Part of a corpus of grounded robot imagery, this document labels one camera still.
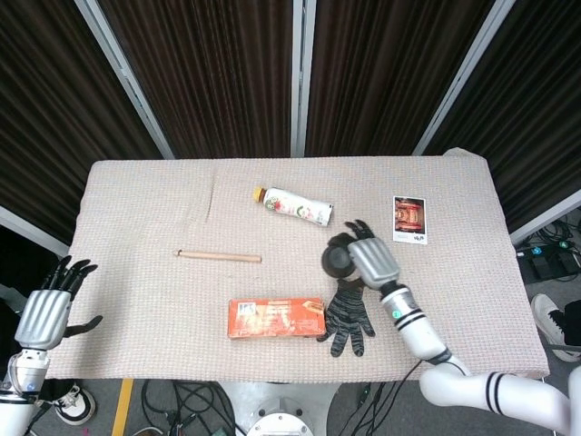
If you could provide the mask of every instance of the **black device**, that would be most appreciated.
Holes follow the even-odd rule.
[[[581,273],[581,256],[570,241],[521,248],[517,260],[525,284]]]

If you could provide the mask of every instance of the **wooden dowel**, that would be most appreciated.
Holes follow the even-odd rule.
[[[261,263],[262,256],[256,254],[228,254],[228,253],[206,253],[206,252],[186,252],[178,250],[173,252],[174,256],[188,257],[190,259],[212,259],[214,261],[235,261]]]

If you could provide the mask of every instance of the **table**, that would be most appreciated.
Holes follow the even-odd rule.
[[[267,211],[251,198],[259,185],[333,203],[329,227]],[[392,241],[393,195],[426,199],[427,245]],[[455,152],[96,163],[70,254],[99,269],[78,293],[70,323],[104,318],[51,352],[48,376],[400,380],[414,358],[372,291],[364,302],[377,336],[365,338],[360,358],[349,345],[332,358],[330,341],[226,336],[232,298],[320,296],[328,303],[336,286],[320,255],[343,222],[356,218],[387,242],[400,281],[474,373],[548,374],[487,163]],[[178,249],[256,253],[263,261],[173,257]]]

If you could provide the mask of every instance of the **dark curtain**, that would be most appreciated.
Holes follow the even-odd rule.
[[[319,0],[306,155],[411,154],[492,3]]]
[[[581,189],[581,2],[513,6],[427,149],[487,158],[515,231]]]
[[[101,0],[180,158],[291,149],[291,0]]]
[[[69,243],[93,162],[160,155],[72,1],[0,4],[0,204]]]

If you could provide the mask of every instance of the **cardboard box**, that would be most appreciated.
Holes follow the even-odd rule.
[[[320,298],[230,300],[228,336],[321,336],[325,314]]]

